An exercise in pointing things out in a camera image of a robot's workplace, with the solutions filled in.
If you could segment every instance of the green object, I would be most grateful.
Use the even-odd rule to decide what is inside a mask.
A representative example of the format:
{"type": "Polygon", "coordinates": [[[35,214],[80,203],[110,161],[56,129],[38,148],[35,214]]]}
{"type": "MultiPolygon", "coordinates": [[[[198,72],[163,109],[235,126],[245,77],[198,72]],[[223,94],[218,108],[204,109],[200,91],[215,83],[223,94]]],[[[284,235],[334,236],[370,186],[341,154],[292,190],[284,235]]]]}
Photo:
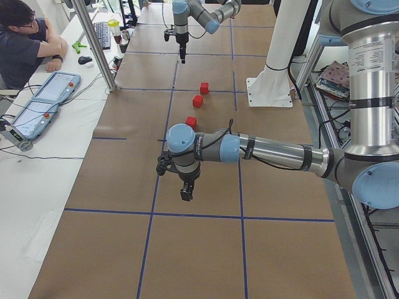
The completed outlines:
{"type": "Polygon", "coordinates": [[[82,45],[78,40],[72,44],[72,48],[75,49],[76,53],[80,54],[80,49],[79,48],[87,48],[86,45],[82,45]]]}

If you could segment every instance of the wristwatch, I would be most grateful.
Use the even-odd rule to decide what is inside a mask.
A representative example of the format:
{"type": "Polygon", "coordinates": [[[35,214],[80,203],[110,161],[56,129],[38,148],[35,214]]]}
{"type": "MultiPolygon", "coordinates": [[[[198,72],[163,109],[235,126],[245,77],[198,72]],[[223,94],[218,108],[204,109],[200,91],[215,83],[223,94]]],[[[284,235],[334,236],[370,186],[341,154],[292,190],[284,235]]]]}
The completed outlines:
{"type": "Polygon", "coordinates": [[[56,58],[58,58],[58,59],[60,59],[60,60],[61,60],[61,62],[63,62],[63,61],[64,61],[61,55],[54,55],[52,58],[53,58],[53,59],[56,59],[56,58]]]}

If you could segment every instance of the blue joint cap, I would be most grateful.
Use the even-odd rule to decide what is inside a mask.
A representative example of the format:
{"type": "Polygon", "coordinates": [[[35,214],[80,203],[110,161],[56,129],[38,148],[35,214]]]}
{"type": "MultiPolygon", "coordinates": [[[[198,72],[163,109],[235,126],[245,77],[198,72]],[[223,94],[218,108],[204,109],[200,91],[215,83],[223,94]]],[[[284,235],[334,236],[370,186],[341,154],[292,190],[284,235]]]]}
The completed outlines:
{"type": "Polygon", "coordinates": [[[219,29],[219,22],[218,20],[210,20],[207,25],[205,25],[205,30],[207,33],[214,34],[219,29]]]}
{"type": "Polygon", "coordinates": [[[399,11],[399,0],[350,0],[350,2],[366,14],[393,14],[399,11]]]}
{"type": "Polygon", "coordinates": [[[223,137],[219,149],[220,160],[224,163],[238,162],[239,159],[239,137],[226,135],[223,137]]]}
{"type": "Polygon", "coordinates": [[[346,45],[340,36],[326,36],[319,34],[319,44],[325,47],[340,47],[346,45]]]}
{"type": "Polygon", "coordinates": [[[168,149],[172,153],[181,153],[187,150],[194,143],[194,139],[194,130],[184,123],[172,126],[166,133],[168,149]]]}
{"type": "Polygon", "coordinates": [[[188,7],[186,0],[173,0],[172,11],[174,14],[182,14],[186,11],[188,7]]]}
{"type": "Polygon", "coordinates": [[[353,182],[355,199],[376,209],[399,206],[399,163],[384,162],[361,172],[353,182]]]}

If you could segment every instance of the red cube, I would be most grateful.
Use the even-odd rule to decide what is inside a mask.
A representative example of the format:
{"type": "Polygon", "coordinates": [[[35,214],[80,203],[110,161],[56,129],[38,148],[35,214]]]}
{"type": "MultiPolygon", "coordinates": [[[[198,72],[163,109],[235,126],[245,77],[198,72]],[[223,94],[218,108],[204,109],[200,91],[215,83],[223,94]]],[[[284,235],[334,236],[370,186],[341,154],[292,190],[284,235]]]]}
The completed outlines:
{"type": "Polygon", "coordinates": [[[199,92],[202,95],[207,95],[209,94],[209,83],[208,82],[201,82],[201,86],[199,88],[199,92]]]}
{"type": "Polygon", "coordinates": [[[188,116],[186,119],[186,125],[192,127],[193,130],[195,130],[195,127],[197,126],[197,119],[192,116],[188,116]]]}
{"type": "Polygon", "coordinates": [[[203,103],[204,103],[204,98],[202,95],[195,95],[193,97],[193,106],[194,107],[201,108],[203,103]]]}

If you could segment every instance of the keyboard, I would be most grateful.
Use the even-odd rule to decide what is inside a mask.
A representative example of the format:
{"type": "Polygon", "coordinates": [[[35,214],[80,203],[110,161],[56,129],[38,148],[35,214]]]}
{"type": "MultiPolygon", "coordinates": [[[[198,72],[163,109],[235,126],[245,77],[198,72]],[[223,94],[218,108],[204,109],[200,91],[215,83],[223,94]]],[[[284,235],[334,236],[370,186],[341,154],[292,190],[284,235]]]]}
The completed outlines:
{"type": "Polygon", "coordinates": [[[101,49],[111,49],[111,30],[107,22],[94,23],[94,31],[99,39],[101,49]]]}

